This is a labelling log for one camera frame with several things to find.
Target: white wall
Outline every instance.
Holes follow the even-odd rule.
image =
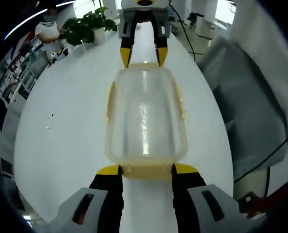
[[[217,0],[207,0],[204,13],[204,19],[206,21],[213,23],[216,20],[215,19],[216,8],[217,8]]]
[[[62,10],[57,17],[56,23],[58,25],[58,27],[62,27],[64,25],[64,23],[72,17],[76,17],[75,11],[74,11],[74,7],[73,4],[69,5],[68,7],[66,7],[64,10]]]
[[[208,0],[192,0],[192,12],[204,15]]]
[[[105,11],[105,16],[106,18],[110,18],[110,19],[116,19],[117,15],[118,15],[118,9],[116,6],[116,2],[115,0],[103,0],[103,6],[107,7],[108,10]]]
[[[236,1],[230,38],[256,62],[288,122],[288,43],[255,0]]]
[[[192,0],[186,0],[185,17],[187,18],[192,12]]]
[[[177,11],[183,21],[188,17],[186,15],[186,0],[172,0],[171,5]]]

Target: window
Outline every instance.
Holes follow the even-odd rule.
[[[235,18],[236,6],[226,0],[218,0],[215,18],[218,20],[232,24]]]
[[[115,0],[116,2],[116,10],[121,9],[121,0]]]
[[[94,12],[97,8],[103,4],[102,0],[76,0],[73,3],[75,15],[77,18],[82,18],[86,13]]]

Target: green leaves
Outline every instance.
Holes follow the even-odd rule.
[[[67,42],[73,46],[85,43],[94,43],[94,30],[105,28],[106,31],[117,31],[116,23],[104,16],[107,7],[100,7],[94,13],[88,12],[83,18],[69,18],[63,25]]]
[[[95,14],[102,14],[104,15],[104,12],[107,10],[107,7],[100,7],[98,9],[95,10]]]

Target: white shirt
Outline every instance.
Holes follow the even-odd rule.
[[[58,25],[56,22],[40,22],[35,28],[35,36],[43,33],[46,37],[58,36]],[[62,48],[60,41],[55,41],[51,43],[44,44],[46,54],[48,59],[51,59],[51,54],[53,52],[58,53],[58,51]]]

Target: potted plant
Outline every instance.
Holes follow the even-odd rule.
[[[67,42],[71,45],[84,43],[101,44],[105,39],[105,31],[116,31],[117,26],[111,19],[106,19],[104,12],[107,7],[101,7],[94,13],[88,12],[83,18],[70,18],[62,27]]]

